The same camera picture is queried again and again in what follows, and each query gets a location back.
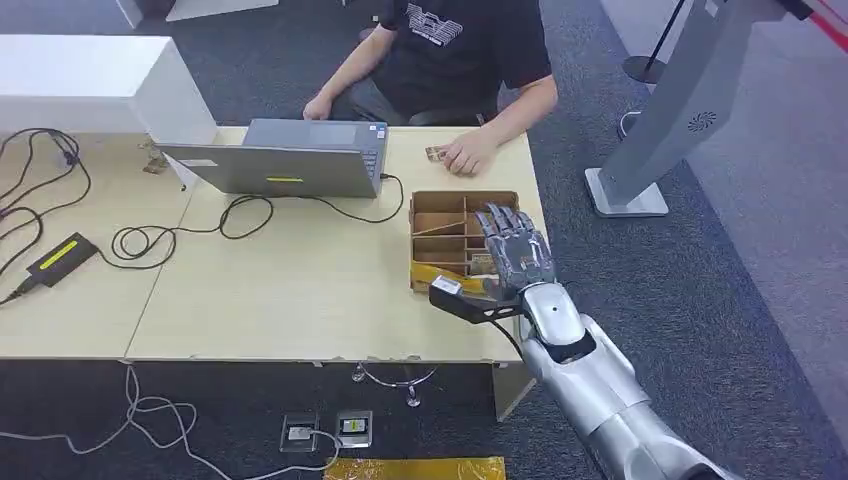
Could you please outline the person's left hand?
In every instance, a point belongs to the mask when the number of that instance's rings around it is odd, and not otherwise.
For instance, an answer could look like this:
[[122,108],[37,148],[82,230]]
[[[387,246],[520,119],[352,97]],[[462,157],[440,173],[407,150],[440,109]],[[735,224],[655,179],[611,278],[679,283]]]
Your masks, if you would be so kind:
[[485,128],[466,132],[442,146],[439,158],[457,176],[474,176],[495,156],[497,140]]

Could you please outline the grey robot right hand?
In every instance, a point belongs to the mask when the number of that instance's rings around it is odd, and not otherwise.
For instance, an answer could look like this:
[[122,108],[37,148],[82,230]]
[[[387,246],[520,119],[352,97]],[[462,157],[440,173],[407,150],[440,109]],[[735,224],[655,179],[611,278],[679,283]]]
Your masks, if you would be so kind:
[[511,301],[527,287],[556,283],[556,267],[547,240],[521,210],[486,203],[487,213],[474,213],[498,280],[484,279],[488,296]]

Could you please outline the person's right hand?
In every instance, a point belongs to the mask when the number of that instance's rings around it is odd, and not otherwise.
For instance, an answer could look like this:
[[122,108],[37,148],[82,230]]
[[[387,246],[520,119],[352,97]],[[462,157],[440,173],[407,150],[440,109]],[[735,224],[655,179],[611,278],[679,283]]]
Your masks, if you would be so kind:
[[333,96],[319,92],[304,107],[304,120],[328,120],[331,116]]

